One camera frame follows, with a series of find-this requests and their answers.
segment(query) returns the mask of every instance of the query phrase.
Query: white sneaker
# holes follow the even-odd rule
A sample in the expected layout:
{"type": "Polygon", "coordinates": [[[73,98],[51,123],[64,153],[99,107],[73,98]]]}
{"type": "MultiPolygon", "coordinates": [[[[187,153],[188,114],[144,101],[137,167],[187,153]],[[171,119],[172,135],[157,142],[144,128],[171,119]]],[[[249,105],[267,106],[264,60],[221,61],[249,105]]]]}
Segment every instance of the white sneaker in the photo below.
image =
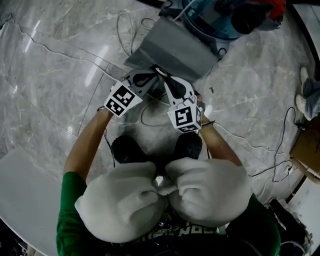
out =
{"type": "Polygon", "coordinates": [[[300,110],[300,112],[304,114],[304,117],[308,121],[310,121],[311,117],[308,116],[308,114],[306,113],[306,103],[307,103],[307,100],[304,97],[302,97],[300,94],[295,96],[295,104],[296,104],[298,110],[300,110]]]}
{"type": "Polygon", "coordinates": [[[301,95],[304,95],[304,86],[307,78],[309,77],[307,69],[302,67],[300,69],[300,80],[301,80],[301,95]]]}

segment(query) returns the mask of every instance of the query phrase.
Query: green shirt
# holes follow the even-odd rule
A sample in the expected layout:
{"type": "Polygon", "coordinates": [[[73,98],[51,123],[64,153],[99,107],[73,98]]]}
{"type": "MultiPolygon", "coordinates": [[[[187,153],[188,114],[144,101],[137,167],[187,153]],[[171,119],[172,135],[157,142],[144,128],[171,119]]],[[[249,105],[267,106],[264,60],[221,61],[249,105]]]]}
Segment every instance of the green shirt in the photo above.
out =
{"type": "MultiPolygon", "coordinates": [[[[87,188],[75,172],[63,176],[60,213],[57,224],[56,246],[59,256],[165,255],[166,247],[156,245],[148,233],[139,239],[122,244],[111,244],[94,237],[85,227],[75,202],[87,188]]],[[[277,224],[267,209],[253,194],[247,209],[226,229],[227,235],[215,230],[179,221],[172,228],[175,234],[174,251],[177,255],[238,255],[256,256],[252,246],[263,256],[276,256],[280,251],[277,224]]]]}

